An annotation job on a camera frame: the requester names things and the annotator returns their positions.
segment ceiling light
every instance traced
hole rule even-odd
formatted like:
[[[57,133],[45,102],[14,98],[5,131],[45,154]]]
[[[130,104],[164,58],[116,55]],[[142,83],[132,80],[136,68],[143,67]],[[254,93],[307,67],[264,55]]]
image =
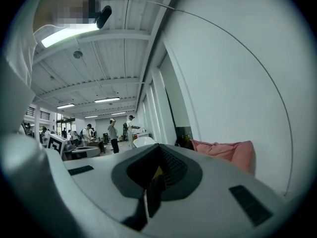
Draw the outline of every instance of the ceiling light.
[[[71,36],[96,30],[99,30],[96,24],[76,24],[74,26],[64,28],[56,33],[51,34],[50,36],[42,40],[42,44],[45,48],[48,48],[49,46]]]
[[[64,109],[64,108],[70,108],[70,107],[73,107],[73,106],[75,106],[75,105],[74,104],[68,104],[68,105],[57,107],[57,108],[58,109]]]
[[[120,98],[111,98],[111,99],[103,99],[103,100],[95,100],[96,103],[106,102],[106,101],[118,101]]]
[[[114,115],[120,115],[120,114],[125,114],[126,112],[121,112],[121,113],[115,113],[115,114],[112,114],[113,116]]]
[[[85,117],[85,118],[93,118],[93,117],[97,117],[97,116],[91,116],[91,117]]]

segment pink cushion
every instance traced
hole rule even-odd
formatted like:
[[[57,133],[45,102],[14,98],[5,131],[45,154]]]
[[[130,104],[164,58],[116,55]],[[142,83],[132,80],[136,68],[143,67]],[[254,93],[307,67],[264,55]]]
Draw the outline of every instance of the pink cushion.
[[[210,144],[191,139],[194,150],[216,158],[230,161],[241,170],[249,172],[253,158],[253,145],[251,141],[232,144]]]

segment white column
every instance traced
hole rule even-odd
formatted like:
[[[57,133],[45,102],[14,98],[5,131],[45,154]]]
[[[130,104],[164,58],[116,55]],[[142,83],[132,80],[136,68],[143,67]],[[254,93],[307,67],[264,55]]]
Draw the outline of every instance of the white column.
[[[161,75],[160,70],[157,67],[151,68],[151,74],[155,88],[155,93],[157,96],[157,108],[159,110],[159,116],[162,123],[162,128],[160,127],[162,140],[164,144],[174,145],[177,137],[172,114],[168,103],[163,77]]]
[[[159,129],[158,115],[157,115],[157,111],[155,109],[153,92],[152,92],[152,88],[150,85],[147,86],[146,92],[147,92],[147,100],[149,103],[150,117],[152,120],[151,122],[153,125],[154,138],[155,138],[155,141],[157,143],[163,143],[162,136],[160,134],[160,129]]]
[[[34,135],[35,139],[40,142],[40,106],[36,105],[34,115]]]
[[[147,117],[145,115],[145,107],[144,107],[143,101],[140,103],[140,111],[141,111],[142,116],[143,116],[143,127],[147,129],[148,128],[148,121],[147,121]]]

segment black grille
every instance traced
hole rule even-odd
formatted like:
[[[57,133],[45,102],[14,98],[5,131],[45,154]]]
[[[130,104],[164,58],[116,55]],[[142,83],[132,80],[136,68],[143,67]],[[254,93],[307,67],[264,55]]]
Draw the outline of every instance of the black grille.
[[[160,150],[163,159],[160,167],[164,174],[166,188],[168,188],[184,178],[187,172],[187,165],[166,150],[162,148]]]
[[[40,118],[45,119],[45,120],[49,120],[50,119],[50,113],[44,112],[44,111],[40,111]]]
[[[244,186],[229,188],[243,211],[247,214],[254,226],[258,226],[270,217],[270,213]]]
[[[74,176],[74,175],[77,175],[77,174],[81,174],[81,173],[84,173],[84,172],[87,172],[87,171],[90,171],[94,169],[92,166],[83,166],[83,167],[80,167],[80,168],[75,168],[75,169],[69,169],[68,172],[71,176]]]
[[[32,107],[28,107],[28,110],[26,111],[26,115],[33,117],[35,115],[35,109]]]

